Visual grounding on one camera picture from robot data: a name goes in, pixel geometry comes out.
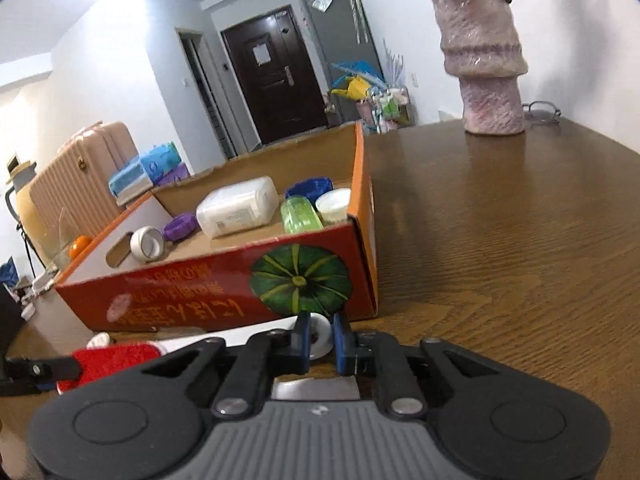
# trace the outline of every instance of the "tissue box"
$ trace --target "tissue box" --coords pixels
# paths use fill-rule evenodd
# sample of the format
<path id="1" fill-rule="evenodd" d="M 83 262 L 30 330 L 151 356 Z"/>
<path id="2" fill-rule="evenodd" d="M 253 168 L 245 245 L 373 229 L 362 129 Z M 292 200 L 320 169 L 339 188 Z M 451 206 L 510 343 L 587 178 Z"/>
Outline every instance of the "tissue box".
<path id="1" fill-rule="evenodd" d="M 182 162 L 175 144 L 168 142 L 142 153 L 109 179 L 109 190 L 118 198 L 127 188 L 140 189 L 150 182 L 157 184 Z"/>
<path id="2" fill-rule="evenodd" d="M 173 184 L 174 182 L 180 182 L 185 178 L 189 177 L 189 169 L 184 162 L 178 164 L 175 168 L 173 168 L 169 173 L 167 173 L 164 177 L 162 177 L 158 182 L 156 182 L 156 186 L 166 186 L 167 184 Z"/>

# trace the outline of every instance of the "pink vase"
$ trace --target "pink vase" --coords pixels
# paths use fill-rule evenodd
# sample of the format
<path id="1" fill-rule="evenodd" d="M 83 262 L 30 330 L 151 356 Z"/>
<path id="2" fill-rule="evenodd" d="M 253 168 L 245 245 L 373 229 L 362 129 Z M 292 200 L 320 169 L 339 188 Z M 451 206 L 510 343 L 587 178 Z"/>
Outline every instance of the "pink vase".
<path id="1" fill-rule="evenodd" d="M 518 76 L 527 62 L 505 0 L 432 0 L 442 33 L 444 69 L 460 80 L 465 130 L 524 131 Z"/>

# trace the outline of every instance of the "blue lid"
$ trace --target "blue lid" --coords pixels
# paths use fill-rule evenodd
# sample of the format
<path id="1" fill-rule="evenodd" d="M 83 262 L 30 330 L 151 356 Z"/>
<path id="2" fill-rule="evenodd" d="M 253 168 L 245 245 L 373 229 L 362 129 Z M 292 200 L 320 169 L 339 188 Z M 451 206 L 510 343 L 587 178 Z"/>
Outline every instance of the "blue lid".
<path id="1" fill-rule="evenodd" d="M 316 207 L 316 200 L 325 193 L 331 191 L 334 188 L 334 183 L 327 176 L 318 176 L 314 178 L 308 178 L 294 184 L 284 193 L 285 198 L 290 196 L 304 196 L 309 202 Z"/>

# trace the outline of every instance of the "orange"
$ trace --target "orange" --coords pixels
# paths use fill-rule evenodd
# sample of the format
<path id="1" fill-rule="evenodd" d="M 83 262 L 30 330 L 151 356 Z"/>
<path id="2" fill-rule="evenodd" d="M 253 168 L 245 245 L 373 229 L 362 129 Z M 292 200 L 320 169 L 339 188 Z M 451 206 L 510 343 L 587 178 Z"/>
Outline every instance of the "orange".
<path id="1" fill-rule="evenodd" d="M 69 257 L 72 260 L 76 259 L 78 254 L 84 251 L 93 240 L 93 238 L 85 235 L 76 238 L 76 241 L 71 244 L 71 247 L 69 247 Z"/>

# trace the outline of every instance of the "wood grain surface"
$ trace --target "wood grain surface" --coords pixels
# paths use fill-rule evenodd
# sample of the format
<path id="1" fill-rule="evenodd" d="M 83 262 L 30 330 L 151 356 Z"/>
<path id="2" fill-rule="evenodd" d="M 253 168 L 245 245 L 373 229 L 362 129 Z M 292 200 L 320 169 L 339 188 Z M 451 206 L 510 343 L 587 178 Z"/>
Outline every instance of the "wood grain surface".
<path id="1" fill-rule="evenodd" d="M 446 338 L 584 394 L 612 426 L 598 480 L 640 478 L 640 155 L 570 121 L 503 139 L 432 124 L 371 136 L 367 153 L 381 304 L 355 327 Z M 89 335 L 51 301 L 12 354 Z M 45 400 L 0 399 L 14 479 L 40 478 L 24 436 Z"/>

